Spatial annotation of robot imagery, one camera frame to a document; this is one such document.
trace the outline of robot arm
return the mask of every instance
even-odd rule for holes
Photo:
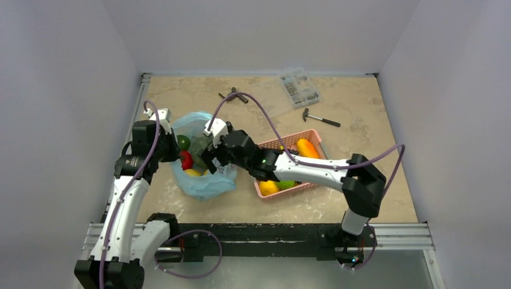
[[[129,187],[124,199],[119,197],[121,192],[142,166],[154,141],[156,121],[152,112],[148,112],[149,120],[138,121],[133,125],[131,153],[126,154],[126,145],[115,164],[113,202],[121,204],[115,206],[117,211],[108,211],[105,224],[114,218],[111,232],[107,232],[107,226],[104,226],[89,259],[77,261],[75,275],[85,289],[99,287],[99,263],[104,251],[106,288],[140,288],[144,279],[143,267],[153,259],[159,245],[179,234],[175,216],[154,214],[148,220],[143,234],[132,244],[136,217],[159,162],[176,161],[180,156],[176,136],[169,124],[170,112],[165,109],[156,113],[163,129],[160,130],[155,151],[141,176]],[[281,150],[260,148],[244,131],[234,130],[229,122],[220,119],[215,119],[211,129],[205,129],[204,134],[213,135],[213,141],[201,153],[201,158],[212,173],[216,171],[215,163],[222,166],[231,163],[247,170],[260,181],[313,182],[342,191],[349,206],[342,221],[342,230],[346,233],[343,238],[357,238],[366,222],[378,216],[386,182],[381,172],[373,165],[358,169],[331,168],[365,162],[367,158],[363,155],[354,154],[350,160],[317,160],[296,156],[291,159]],[[313,165],[297,163],[296,160]],[[103,244],[107,236],[110,241],[108,248],[105,248]]]
[[[349,206],[342,229],[353,236],[360,235],[367,221],[378,216],[385,176],[372,164],[357,169],[336,169],[336,166],[345,167],[367,161],[363,155],[353,154],[350,160],[318,160],[298,156],[293,156],[292,160],[281,150],[260,148],[244,131],[234,130],[228,122],[215,119],[211,129],[208,126],[209,122],[204,134],[213,135],[213,141],[201,157],[212,173],[216,171],[214,163],[217,160],[222,166],[235,164],[259,181],[312,182],[342,191]]]

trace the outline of hammer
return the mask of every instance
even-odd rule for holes
[[[321,117],[317,117],[317,116],[311,116],[311,115],[309,114],[309,109],[308,109],[308,108],[306,108],[306,109],[304,110],[304,112],[302,113],[302,117],[304,118],[304,122],[306,122],[306,121],[307,121],[307,119],[306,119],[306,117],[307,117],[307,116],[308,116],[308,117],[312,117],[313,119],[321,120],[322,122],[326,122],[326,123],[327,123],[327,124],[329,124],[329,125],[333,125],[333,126],[336,126],[336,127],[340,127],[340,123],[338,123],[338,122],[334,122],[334,121],[332,121],[332,120],[330,120],[330,119],[322,119]]]

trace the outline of white wall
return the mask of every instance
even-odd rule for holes
[[[448,288],[509,288],[511,2],[423,0],[379,76]]]
[[[418,0],[105,0],[144,72],[378,72]]]
[[[101,0],[0,7],[0,287],[70,288],[139,74]]]

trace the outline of beige marble tabletop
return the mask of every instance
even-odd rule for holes
[[[260,93],[260,83],[274,77],[189,77],[153,76],[146,98],[159,108],[172,111],[172,121],[192,111],[213,113],[219,92],[231,87],[238,91]],[[332,159],[350,158],[352,153],[373,158],[395,144],[387,113],[375,78],[311,77],[321,93],[319,103],[309,106],[310,114],[335,120],[341,127],[317,120],[302,120],[303,110],[290,110],[274,117],[281,135],[316,129]],[[275,138],[264,115],[253,103],[235,99],[226,103],[219,117],[242,129],[256,143]],[[397,152],[375,165],[387,177]],[[138,222],[146,222],[156,212],[174,213],[181,223],[334,223],[340,222],[347,209],[341,192],[317,186],[270,200],[258,197],[252,178],[238,169],[236,189],[209,200],[196,200],[184,194],[174,183],[169,164],[161,164],[140,208]],[[417,222],[403,170],[400,168],[382,201],[375,223]]]

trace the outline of hammer head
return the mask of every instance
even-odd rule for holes
[[[309,109],[305,108],[304,112],[302,113],[302,117],[304,119],[304,122],[307,121],[306,117],[309,116]]]

